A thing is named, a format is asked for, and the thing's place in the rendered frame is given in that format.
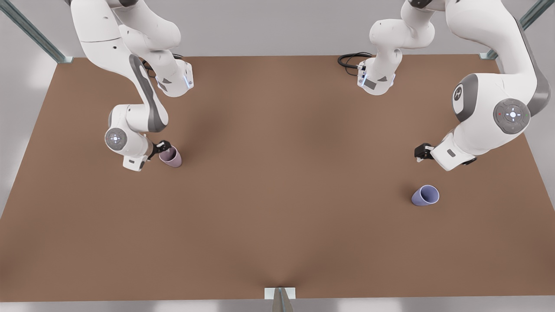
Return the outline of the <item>pink cup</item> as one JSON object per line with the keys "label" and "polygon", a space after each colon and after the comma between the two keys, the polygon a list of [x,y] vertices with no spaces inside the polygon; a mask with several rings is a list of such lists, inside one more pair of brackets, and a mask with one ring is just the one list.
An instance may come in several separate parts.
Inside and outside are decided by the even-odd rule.
{"label": "pink cup", "polygon": [[165,163],[167,166],[171,166],[173,168],[178,168],[182,165],[182,157],[179,151],[172,146],[171,148],[160,152],[158,154],[160,160]]}

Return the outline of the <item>purple cup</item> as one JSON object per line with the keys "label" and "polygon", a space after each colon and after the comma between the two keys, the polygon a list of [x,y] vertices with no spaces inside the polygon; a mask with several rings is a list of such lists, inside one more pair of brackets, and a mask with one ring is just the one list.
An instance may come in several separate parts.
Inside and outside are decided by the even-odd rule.
{"label": "purple cup", "polygon": [[432,185],[423,185],[414,192],[411,197],[412,204],[423,207],[438,202],[440,198],[439,191]]}

